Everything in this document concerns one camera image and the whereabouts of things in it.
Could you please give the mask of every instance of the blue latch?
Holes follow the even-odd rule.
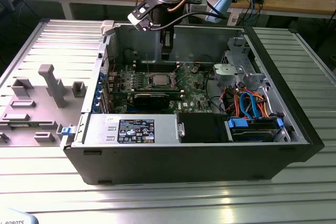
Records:
[[[63,127],[61,131],[62,136],[71,136],[76,133],[76,126]]]
[[[99,92],[99,90],[96,90],[94,94],[95,94],[97,97],[100,97],[100,96],[101,96],[101,92]]]
[[[93,104],[92,105],[92,113],[96,113],[96,112],[98,112],[98,110],[99,110],[99,107],[96,104]]]
[[[248,127],[248,123],[246,119],[243,118],[231,118],[228,121],[229,127],[234,128],[234,127]]]
[[[279,125],[280,128],[283,128],[283,126],[284,126],[283,124],[284,123],[283,123],[282,119],[278,118],[277,119],[277,123],[278,123],[278,125]]]
[[[106,75],[104,73],[100,72],[99,77],[101,77],[102,79],[105,79]]]
[[[100,84],[97,84],[97,86],[96,86],[96,90],[102,90],[103,89],[103,87],[100,85]]]
[[[95,96],[95,97],[93,98],[93,102],[94,102],[94,103],[98,103],[98,102],[99,102],[99,99],[98,99],[97,96]]]

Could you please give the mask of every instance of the gray plastic block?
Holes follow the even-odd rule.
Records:
[[[8,121],[28,121],[29,115],[23,114],[23,113],[13,113],[13,114],[5,114],[4,117],[2,117],[3,120]]]
[[[59,137],[59,139],[62,139],[62,129],[63,129],[63,125],[62,124],[59,124],[57,129],[56,129],[56,135]]]
[[[55,141],[55,138],[51,132],[35,132],[34,139],[38,143],[49,143]]]
[[[82,81],[74,81],[74,83],[72,84],[72,92],[73,92],[73,96],[76,98],[82,98],[85,97],[86,94],[86,87],[84,82]]]
[[[57,81],[57,85],[58,85],[58,88],[59,88],[60,92],[64,96],[65,92],[66,92],[66,88],[64,87],[62,80],[61,79],[56,79],[56,81]],[[53,95],[52,95],[52,93],[50,93],[48,87],[46,87],[46,90],[47,90],[48,94],[52,97]]]
[[[29,99],[27,89],[33,89],[34,87],[30,84],[28,79],[18,78],[12,85],[12,90],[19,99]]]
[[[9,137],[5,133],[0,132],[0,142],[7,143],[8,140],[9,140]]]
[[[80,118],[80,111],[83,105],[84,98],[75,98],[71,86],[65,87],[66,92],[64,99],[67,101],[65,108],[57,107],[53,97],[50,97],[46,91],[45,86],[36,86],[33,89],[27,89],[29,97],[36,103],[33,108],[13,108],[10,106],[12,101],[19,101],[16,95],[13,96],[9,105],[6,106],[4,114],[29,114],[29,121],[13,125],[13,121],[0,121],[0,132],[4,132],[10,139],[8,143],[0,142],[1,146],[58,146],[61,142],[62,136],[57,134],[57,129],[43,130],[34,122],[49,123],[56,121],[58,126],[67,127],[69,124],[76,125]],[[35,132],[51,132],[55,141],[54,142],[37,142],[34,139]]]
[[[63,97],[64,86],[62,84],[61,87],[59,88],[58,82],[55,79],[53,71],[54,71],[53,65],[41,64],[40,68],[38,69],[38,74],[46,80],[49,92],[54,98],[57,107],[63,108],[67,104]]]
[[[40,123],[39,125],[42,130],[56,130],[58,127],[56,121],[52,121],[50,123]]]
[[[36,106],[36,103],[32,100],[19,100],[12,101],[10,105],[12,108],[33,108]]]
[[[1,123],[0,124],[0,130],[1,131],[11,131],[12,127],[8,123]]]

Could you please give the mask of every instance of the power cable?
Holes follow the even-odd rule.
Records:
[[[209,13],[209,12],[191,12],[191,13],[186,13],[182,16],[180,16],[179,18],[173,20],[172,22],[170,22],[169,24],[165,25],[165,26],[161,26],[161,27],[158,27],[158,28],[149,28],[150,31],[161,31],[163,29],[166,29],[172,25],[174,25],[175,23],[179,22],[180,20],[183,20],[184,18],[186,17],[189,17],[189,16],[193,16],[193,15],[207,15],[207,16],[212,16],[212,17],[215,17],[215,18],[222,18],[221,15],[218,15],[218,14],[215,14],[215,13]]]

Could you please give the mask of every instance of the slotted aluminum surface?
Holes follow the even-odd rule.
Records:
[[[55,19],[40,23],[8,67],[10,71],[3,74],[7,79],[0,87],[0,114],[12,99],[11,85],[17,78],[28,78],[33,86],[46,85],[38,74],[41,64],[52,64],[54,76],[64,86],[72,86],[74,81],[83,81],[87,86],[103,42],[101,24]]]
[[[292,37],[290,43],[300,46]],[[311,59],[304,62],[317,69],[317,61]],[[302,65],[285,65],[285,60],[276,64],[286,69],[306,66],[293,62]],[[301,100],[305,92],[311,92],[311,98],[319,97],[318,90],[326,92],[325,85],[309,83],[306,89],[297,89],[302,82],[290,83]],[[325,95],[331,98],[326,100],[332,101],[334,86],[331,81],[325,83],[330,87]],[[33,213],[42,224],[335,223],[336,134],[332,124],[325,129],[323,123],[327,118],[334,120],[335,112],[324,109],[320,113],[322,107],[316,106],[305,111],[310,120],[316,120],[326,147],[306,163],[291,164],[272,180],[90,186],[58,147],[0,148],[0,202]]]

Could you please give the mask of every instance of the metal table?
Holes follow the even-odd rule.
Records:
[[[50,23],[58,23],[58,31],[51,32],[47,23],[40,23],[0,78],[0,105],[10,96],[9,80],[16,78],[17,70],[11,70],[34,59],[37,41],[49,40],[45,45],[51,49],[55,34],[66,39],[80,26],[82,32],[67,38],[73,40],[68,47],[101,40],[89,36],[98,33],[101,22]],[[272,180],[90,186],[59,147],[2,147],[0,202],[34,214],[41,224],[335,223],[335,76],[298,34],[267,28],[255,32],[326,145],[312,159],[290,165]],[[48,52],[40,54],[40,61],[56,61]]]

